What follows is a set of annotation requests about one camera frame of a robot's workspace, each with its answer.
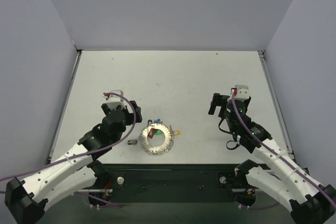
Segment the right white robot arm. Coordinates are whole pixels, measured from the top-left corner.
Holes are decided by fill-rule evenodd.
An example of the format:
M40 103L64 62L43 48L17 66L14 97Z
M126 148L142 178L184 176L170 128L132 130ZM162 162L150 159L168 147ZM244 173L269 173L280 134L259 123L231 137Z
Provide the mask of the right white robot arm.
M272 171L248 159L235 168L237 181L275 199L295 223L325 223L335 214L335 188L313 179L264 127L252 121L246 114L250 101L248 90L233 88L230 95L214 93L208 111L213 115L220 108L218 116L227 123L226 133L236 147L244 147Z

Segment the silver round keyring disc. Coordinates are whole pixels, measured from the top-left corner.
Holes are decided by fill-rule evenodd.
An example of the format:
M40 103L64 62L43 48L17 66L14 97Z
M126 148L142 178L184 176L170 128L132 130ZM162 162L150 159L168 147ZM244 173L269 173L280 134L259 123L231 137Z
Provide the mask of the silver round keyring disc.
M150 139L148 133L151 128L156 132L162 131L162 135L153 135ZM174 138L171 137L169 126L162 123L153 123L145 127L138 138L142 149L149 155L163 155L169 152L174 145Z

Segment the green tagged key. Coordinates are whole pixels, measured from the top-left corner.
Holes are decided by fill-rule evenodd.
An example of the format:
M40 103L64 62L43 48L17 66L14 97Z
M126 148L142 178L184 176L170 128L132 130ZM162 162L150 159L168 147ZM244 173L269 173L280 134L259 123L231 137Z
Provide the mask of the green tagged key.
M162 134L163 134L163 132L159 131L159 130L155 133L155 135L162 135Z

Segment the black tagged key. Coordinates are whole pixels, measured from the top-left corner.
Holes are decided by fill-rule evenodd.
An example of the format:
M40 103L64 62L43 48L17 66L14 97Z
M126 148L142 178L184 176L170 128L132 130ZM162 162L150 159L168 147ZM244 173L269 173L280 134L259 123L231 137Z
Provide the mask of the black tagged key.
M138 140L136 140L136 139L127 141L128 145L137 145L137 143L138 143Z

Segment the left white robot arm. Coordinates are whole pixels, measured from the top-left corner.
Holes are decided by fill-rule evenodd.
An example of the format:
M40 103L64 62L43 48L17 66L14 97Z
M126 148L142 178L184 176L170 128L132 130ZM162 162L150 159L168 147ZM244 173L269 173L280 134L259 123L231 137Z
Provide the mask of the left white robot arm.
M102 122L87 132L56 161L23 179L6 185L4 203L17 223L36 223L55 203L78 190L108 187L111 173L98 160L122 139L127 126L142 122L135 101L111 100L102 104Z

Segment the red tagged key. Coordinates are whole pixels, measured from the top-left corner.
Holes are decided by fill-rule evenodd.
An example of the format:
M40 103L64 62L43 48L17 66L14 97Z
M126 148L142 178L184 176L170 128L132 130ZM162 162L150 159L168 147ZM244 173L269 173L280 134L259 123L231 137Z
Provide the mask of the red tagged key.
M153 137L153 135L155 134L155 132L156 132L156 129L151 128L150 131L149 131L149 133L148 133L148 138L151 139Z

